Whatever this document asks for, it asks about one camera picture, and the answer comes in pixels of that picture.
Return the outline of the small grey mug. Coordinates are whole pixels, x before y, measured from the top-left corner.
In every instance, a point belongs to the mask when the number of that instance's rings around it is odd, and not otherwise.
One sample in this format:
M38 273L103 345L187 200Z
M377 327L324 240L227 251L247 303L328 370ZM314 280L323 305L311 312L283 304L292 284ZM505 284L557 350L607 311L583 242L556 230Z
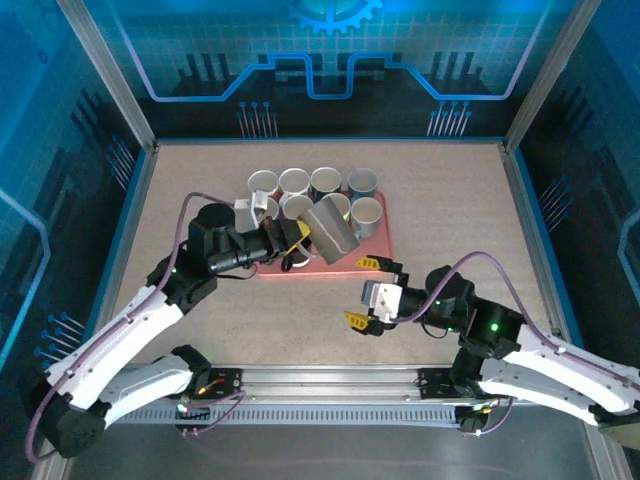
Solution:
M368 239L378 230L383 209L381 204L371 197L361 197L351 205L351 225L358 239Z

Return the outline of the aluminium upright frame post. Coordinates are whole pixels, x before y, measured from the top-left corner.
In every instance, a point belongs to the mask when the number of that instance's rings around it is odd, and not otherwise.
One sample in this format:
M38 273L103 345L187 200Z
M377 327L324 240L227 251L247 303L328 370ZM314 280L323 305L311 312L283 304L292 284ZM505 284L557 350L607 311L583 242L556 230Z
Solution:
M576 0L554 44L524 98L507 134L504 150L514 153L581 40L602 0Z
M140 146L154 152L156 137L83 0L55 0Z

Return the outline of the white ceramic mug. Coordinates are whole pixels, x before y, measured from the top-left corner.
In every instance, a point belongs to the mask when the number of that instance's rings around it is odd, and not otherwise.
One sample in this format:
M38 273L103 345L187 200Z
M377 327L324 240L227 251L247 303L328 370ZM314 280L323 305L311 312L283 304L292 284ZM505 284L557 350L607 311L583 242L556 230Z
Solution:
M249 176L247 186L252 193L264 192L274 198L279 190L279 176L271 170L258 170Z

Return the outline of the large grey mug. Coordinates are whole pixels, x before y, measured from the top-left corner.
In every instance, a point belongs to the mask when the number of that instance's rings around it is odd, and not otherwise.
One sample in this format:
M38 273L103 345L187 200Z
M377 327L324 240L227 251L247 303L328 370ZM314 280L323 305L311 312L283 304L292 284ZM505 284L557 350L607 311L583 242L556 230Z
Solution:
M330 200L322 199L298 219L310 228L308 238L316 252L302 252L310 259L322 258L333 265L360 245L359 240Z

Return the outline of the blue mug yellow flower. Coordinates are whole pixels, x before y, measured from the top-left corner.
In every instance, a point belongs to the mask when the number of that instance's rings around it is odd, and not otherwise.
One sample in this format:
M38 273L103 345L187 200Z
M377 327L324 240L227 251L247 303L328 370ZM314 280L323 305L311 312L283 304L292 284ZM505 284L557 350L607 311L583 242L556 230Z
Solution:
M377 192L378 184L378 175L368 168L358 168L352 171L347 178L348 192L352 201L359 198L373 198Z

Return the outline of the dark green mug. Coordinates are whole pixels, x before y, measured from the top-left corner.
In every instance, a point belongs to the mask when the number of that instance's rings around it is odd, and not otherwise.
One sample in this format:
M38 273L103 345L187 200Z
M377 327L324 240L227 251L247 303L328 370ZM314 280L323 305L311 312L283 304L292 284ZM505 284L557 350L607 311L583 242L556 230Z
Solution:
M341 173L332 167L320 167L310 176L310 187L315 202L331 193L339 193L342 187Z

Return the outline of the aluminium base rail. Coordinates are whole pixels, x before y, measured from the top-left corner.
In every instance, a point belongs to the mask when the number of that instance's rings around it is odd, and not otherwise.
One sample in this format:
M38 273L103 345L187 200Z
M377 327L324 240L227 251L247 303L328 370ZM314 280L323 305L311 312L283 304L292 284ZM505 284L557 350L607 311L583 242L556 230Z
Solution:
M47 383L72 404L87 410L100 400L109 405L115 416L123 416L165 396L187 389L196 373L209 367L190 366L177 356L169 355L158 362L140 368L130 367L112 379L99 379L93 373L85 381L78 373L70 379L61 369L55 368L47 377ZM373 366L262 366L221 367L240 368L243 371L242 387L238 393L221 399L234 399L242 394L258 400L301 403L355 402L366 403L395 401L402 397L420 397L413 386L419 368ZM216 400L189 402L197 406Z

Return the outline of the aluminium side frame rail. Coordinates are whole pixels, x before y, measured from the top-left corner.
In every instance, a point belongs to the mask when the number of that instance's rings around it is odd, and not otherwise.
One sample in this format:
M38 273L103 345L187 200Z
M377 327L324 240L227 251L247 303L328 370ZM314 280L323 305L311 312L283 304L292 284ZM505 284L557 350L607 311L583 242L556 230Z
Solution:
M499 149L543 307L543 313L532 318L544 330L583 347L584 339L522 154L508 149L505 142Z
M160 147L141 152L114 231L81 345L112 318Z

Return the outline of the grey metal plate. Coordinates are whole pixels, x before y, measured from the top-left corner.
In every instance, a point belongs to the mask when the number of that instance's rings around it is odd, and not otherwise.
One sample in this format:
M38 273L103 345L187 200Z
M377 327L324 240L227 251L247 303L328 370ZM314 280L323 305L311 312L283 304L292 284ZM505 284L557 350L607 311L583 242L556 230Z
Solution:
M486 437L426 427L117 426L70 480L600 480L580 427L533 409Z

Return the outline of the light green mug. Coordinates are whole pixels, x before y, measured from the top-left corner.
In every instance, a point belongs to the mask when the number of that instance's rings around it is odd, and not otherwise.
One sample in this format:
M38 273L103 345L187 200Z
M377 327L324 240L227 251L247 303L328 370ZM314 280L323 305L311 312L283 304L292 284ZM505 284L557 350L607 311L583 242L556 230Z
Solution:
M323 199L330 200L336 206L343 219L346 222L349 221L351 213L351 202L346 195L338 192L333 192L325 195Z

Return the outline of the pink rectangular tray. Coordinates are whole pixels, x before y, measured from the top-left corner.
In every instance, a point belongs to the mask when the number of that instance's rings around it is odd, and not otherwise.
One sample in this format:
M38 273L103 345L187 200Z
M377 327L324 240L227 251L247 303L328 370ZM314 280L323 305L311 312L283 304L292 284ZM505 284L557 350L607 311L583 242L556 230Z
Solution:
M333 265L327 265L322 259L311 259L302 267L292 267L290 271L281 270L282 261L272 265L259 265L257 274L263 278L302 277L302 276L336 276L336 275L364 275L374 273L374 270L363 268L357 264L366 255L391 258L392 236L389 229L386 198L383 193L375 194L375 199L381 204L383 212L381 221L375 234L360 242L360 246L346 257Z

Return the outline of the cream white mug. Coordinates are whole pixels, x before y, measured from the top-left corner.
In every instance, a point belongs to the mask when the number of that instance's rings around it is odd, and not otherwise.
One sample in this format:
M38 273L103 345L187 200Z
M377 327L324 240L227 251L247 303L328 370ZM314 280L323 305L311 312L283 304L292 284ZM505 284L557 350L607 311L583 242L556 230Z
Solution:
M302 168L289 168L280 174L278 185L283 196L307 195L310 175Z

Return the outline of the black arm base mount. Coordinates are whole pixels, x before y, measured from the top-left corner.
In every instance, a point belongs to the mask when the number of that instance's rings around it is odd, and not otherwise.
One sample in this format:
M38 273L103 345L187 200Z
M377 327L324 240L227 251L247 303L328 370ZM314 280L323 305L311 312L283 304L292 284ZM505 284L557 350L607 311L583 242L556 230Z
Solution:
M489 400L492 398L492 395L478 389L464 389L455 386L451 378L450 367L419 368L413 386L419 391L421 400Z
M209 367L196 373L187 389L164 397L166 401L209 401L238 393L242 387L240 368Z

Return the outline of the pale pink mug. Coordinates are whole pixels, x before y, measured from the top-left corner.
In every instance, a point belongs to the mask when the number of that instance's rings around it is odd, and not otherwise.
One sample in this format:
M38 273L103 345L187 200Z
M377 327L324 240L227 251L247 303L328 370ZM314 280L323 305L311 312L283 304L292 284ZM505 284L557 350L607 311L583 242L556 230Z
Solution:
M313 201L306 195L291 195L281 201L280 207L285 219L298 220L302 213L313 207Z

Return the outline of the arm base connector block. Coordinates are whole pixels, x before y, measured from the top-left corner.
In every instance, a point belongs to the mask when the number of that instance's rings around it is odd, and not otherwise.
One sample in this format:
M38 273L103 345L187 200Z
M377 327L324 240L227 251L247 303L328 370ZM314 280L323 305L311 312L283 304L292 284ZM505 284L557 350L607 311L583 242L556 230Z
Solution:
M199 431L206 428L211 420L208 407L197 406L186 400L178 400L174 409L175 427L183 437L197 436Z
M456 406L454 410L458 430L464 435L481 436L488 433L490 416L500 406L498 400L472 406Z

